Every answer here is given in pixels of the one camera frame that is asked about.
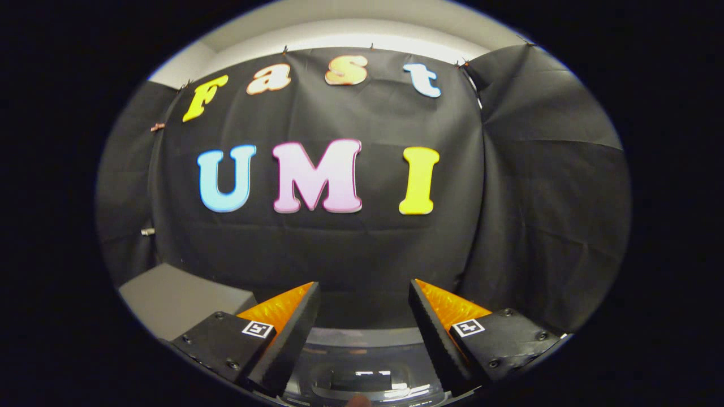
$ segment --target black cloth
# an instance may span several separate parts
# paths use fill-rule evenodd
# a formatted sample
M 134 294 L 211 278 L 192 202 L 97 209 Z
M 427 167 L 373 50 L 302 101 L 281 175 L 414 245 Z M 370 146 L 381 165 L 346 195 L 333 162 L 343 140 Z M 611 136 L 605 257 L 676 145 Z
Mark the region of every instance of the black cloth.
M 364 82 L 325 83 L 329 61 L 340 55 L 368 59 Z M 291 66 L 288 86 L 246 93 L 255 73 L 279 63 Z M 439 98 L 416 91 L 403 70 L 409 63 L 437 74 L 432 85 L 441 89 Z M 222 75 L 229 81 L 203 114 L 182 122 L 196 86 Z M 602 107 L 540 48 L 507 47 L 460 69 L 394 51 L 292 51 L 207 75 L 176 99 L 170 88 L 145 86 L 163 88 L 164 98 L 136 96 L 122 117 L 139 123 L 115 130 L 135 134 L 143 147 L 109 141 L 117 153 L 105 156 L 123 162 L 132 154 L 139 169 L 150 162 L 156 235 L 138 232 L 148 223 L 145 172 L 133 180 L 101 172 L 108 203 L 99 223 L 104 250 L 115 250 L 106 258 L 116 282 L 154 264 L 152 248 L 140 245 L 155 242 L 162 261 L 252 290 L 258 301 L 319 281 L 321 327 L 412 327 L 407 286 L 419 278 L 489 309 L 513 307 L 554 331 L 575 332 L 618 272 L 631 217 L 625 156 Z M 166 128 L 151 135 L 151 118 L 166 111 Z M 276 213 L 273 147 L 298 141 L 317 165 L 340 138 L 362 142 L 355 161 L 362 209 L 333 214 L 320 201 L 314 211 L 303 202 L 294 214 Z M 205 151 L 224 152 L 219 190 L 228 192 L 235 185 L 229 151 L 242 144 L 257 148 L 249 198 L 236 211 L 213 212 L 200 199 L 196 159 Z M 432 176 L 434 210 L 427 215 L 398 211 L 408 180 L 403 151 L 410 146 L 440 154 Z M 139 148 L 142 154 L 135 153 Z M 122 230 L 125 240 L 114 243 L 108 237 L 123 234 L 111 230 Z
M 328 85 L 324 74 L 340 55 L 362 55 L 368 77 L 358 85 Z M 246 87 L 260 69 L 286 63 L 291 83 L 250 96 Z M 431 98 L 403 70 L 425 64 L 437 74 Z M 201 116 L 182 122 L 196 86 L 222 75 Z M 202 77 L 171 111 L 152 160 L 151 197 L 156 242 L 163 260 L 226 285 L 255 290 L 263 301 L 309 281 L 323 293 L 318 325 L 415 326 L 407 305 L 411 278 L 455 288 L 471 249 L 480 212 L 483 146 L 476 95 L 463 72 L 450 64 L 394 51 L 327 48 L 288 52 L 236 64 Z M 317 165 L 330 142 L 362 142 L 355 163 L 362 209 L 333 214 L 321 203 L 309 211 L 279 214 L 278 144 L 302 143 Z M 221 150 L 219 190 L 234 188 L 230 149 L 254 144 L 251 192 L 228 213 L 207 209 L 199 193 L 196 159 Z M 407 147 L 439 152 L 427 215 L 402 215 Z
M 613 125 L 546 51 L 511 46 L 465 67 L 483 106 L 483 205 L 459 293 L 576 331 L 613 283 L 631 181 Z
M 98 166 L 96 229 L 117 288 L 158 264 L 153 237 L 140 231 L 151 227 L 151 128 L 163 122 L 176 95 L 168 86 L 142 83 L 118 116 Z

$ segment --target letter m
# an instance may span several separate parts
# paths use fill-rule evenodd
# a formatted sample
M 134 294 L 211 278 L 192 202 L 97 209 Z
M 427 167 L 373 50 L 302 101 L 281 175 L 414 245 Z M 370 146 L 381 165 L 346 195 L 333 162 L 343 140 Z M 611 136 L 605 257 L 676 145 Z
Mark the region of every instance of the letter m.
M 322 206 L 327 211 L 348 214 L 362 209 L 355 187 L 355 158 L 361 150 L 359 140 L 334 140 L 315 168 L 301 144 L 274 147 L 272 154 L 279 160 L 279 199 L 274 210 L 281 214 L 299 210 L 301 202 L 294 196 L 294 185 L 310 211 L 316 208 L 325 185 L 328 194 Z

